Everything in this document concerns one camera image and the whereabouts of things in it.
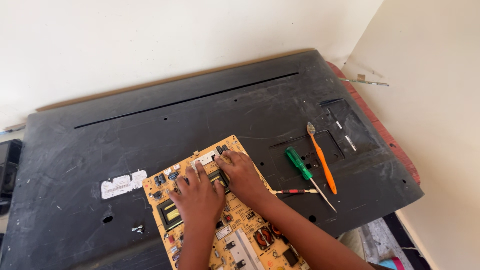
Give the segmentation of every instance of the screwdriver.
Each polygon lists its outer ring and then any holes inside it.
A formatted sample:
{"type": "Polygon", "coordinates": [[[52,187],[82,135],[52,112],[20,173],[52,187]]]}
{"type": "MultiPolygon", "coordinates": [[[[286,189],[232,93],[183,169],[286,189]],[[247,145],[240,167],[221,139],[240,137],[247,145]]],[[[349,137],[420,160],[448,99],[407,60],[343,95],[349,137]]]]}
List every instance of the screwdriver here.
{"type": "Polygon", "coordinates": [[[272,194],[277,194],[277,193],[282,193],[282,194],[304,194],[305,192],[310,192],[310,193],[318,193],[316,189],[282,189],[280,191],[276,190],[270,190],[270,193],[272,194]]]}
{"type": "Polygon", "coordinates": [[[312,179],[313,174],[307,169],[307,167],[305,167],[305,165],[303,164],[303,161],[301,160],[300,156],[297,154],[295,149],[293,147],[289,146],[289,147],[287,147],[287,149],[285,149],[285,153],[290,158],[290,160],[293,162],[295,167],[297,167],[301,171],[301,174],[302,174],[303,178],[305,178],[305,180],[310,179],[310,181],[315,186],[315,189],[318,191],[318,193],[320,193],[322,195],[322,197],[325,199],[325,201],[327,201],[328,205],[330,205],[330,207],[333,209],[333,211],[336,212],[335,208],[328,201],[327,197],[325,197],[325,195],[320,190],[320,188],[317,186],[315,181],[313,181],[313,179],[312,179]]]}

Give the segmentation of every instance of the mounting hole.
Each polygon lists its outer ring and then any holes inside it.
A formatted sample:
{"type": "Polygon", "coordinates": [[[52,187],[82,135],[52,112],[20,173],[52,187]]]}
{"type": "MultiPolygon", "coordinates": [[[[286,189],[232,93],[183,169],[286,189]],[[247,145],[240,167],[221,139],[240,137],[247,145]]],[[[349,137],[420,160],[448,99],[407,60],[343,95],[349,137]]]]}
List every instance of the mounting hole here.
{"type": "Polygon", "coordinates": [[[103,221],[103,223],[108,223],[108,222],[110,222],[110,221],[112,221],[112,220],[113,220],[113,217],[112,217],[112,216],[108,216],[108,217],[103,218],[102,221],[103,221]]]}

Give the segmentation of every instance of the hand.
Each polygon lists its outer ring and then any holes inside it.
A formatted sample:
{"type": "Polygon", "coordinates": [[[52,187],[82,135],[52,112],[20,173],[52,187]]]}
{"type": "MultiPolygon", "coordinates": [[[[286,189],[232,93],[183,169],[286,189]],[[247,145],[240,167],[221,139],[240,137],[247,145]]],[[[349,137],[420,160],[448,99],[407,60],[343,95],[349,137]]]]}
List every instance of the hand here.
{"type": "Polygon", "coordinates": [[[215,162],[230,178],[230,190],[248,207],[260,212],[260,205],[266,199],[275,196],[260,180],[252,159],[243,153],[230,150],[223,151],[223,155],[232,160],[231,165],[225,163],[219,156],[215,156],[215,162]]]}
{"type": "Polygon", "coordinates": [[[218,180],[215,180],[215,189],[212,187],[199,161],[195,162],[195,167],[200,179],[195,170],[188,167],[185,171],[189,184],[182,175],[176,180],[181,195],[173,191],[168,194],[180,212],[185,229],[196,227],[199,230],[214,230],[225,207],[225,188],[218,180]]]}

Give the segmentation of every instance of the orange toothbrush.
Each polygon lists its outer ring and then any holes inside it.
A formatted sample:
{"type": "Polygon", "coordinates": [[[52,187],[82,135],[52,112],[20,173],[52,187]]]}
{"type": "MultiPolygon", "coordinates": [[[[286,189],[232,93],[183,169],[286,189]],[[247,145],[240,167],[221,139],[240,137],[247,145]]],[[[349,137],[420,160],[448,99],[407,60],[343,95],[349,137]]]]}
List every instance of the orange toothbrush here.
{"type": "Polygon", "coordinates": [[[328,169],[327,162],[325,161],[325,156],[324,156],[324,153],[322,152],[322,149],[318,146],[317,142],[315,142],[315,138],[313,137],[313,133],[315,132],[315,127],[310,122],[307,123],[307,132],[310,135],[310,137],[312,137],[313,145],[315,146],[315,149],[317,150],[317,155],[320,158],[320,161],[322,162],[322,167],[324,168],[325,177],[327,178],[328,185],[330,186],[330,189],[332,189],[333,194],[336,194],[336,186],[335,186],[335,182],[333,181],[332,173],[328,169]]]}

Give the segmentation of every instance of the circuit board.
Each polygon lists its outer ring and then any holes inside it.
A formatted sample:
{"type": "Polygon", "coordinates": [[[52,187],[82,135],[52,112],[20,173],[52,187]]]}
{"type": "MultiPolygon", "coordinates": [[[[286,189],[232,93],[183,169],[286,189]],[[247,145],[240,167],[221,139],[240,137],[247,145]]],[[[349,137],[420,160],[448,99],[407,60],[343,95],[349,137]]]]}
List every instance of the circuit board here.
{"type": "MultiPolygon", "coordinates": [[[[152,205],[158,231],[163,237],[173,269],[178,268],[183,243],[183,223],[175,204],[168,197],[166,189],[177,190],[176,178],[185,176],[185,169],[193,167],[199,160],[213,183],[219,179],[225,186],[226,206],[216,224],[215,236],[210,254],[211,270],[308,270],[310,267],[289,244],[288,239],[267,220],[252,211],[230,192],[229,178],[218,167],[213,157],[219,155],[225,162],[231,160],[222,156],[225,150],[247,154],[238,139],[232,135],[202,151],[195,151],[184,159],[161,172],[143,180],[143,187],[152,205]]],[[[265,187],[271,190],[265,178],[255,169],[265,187]]]]}

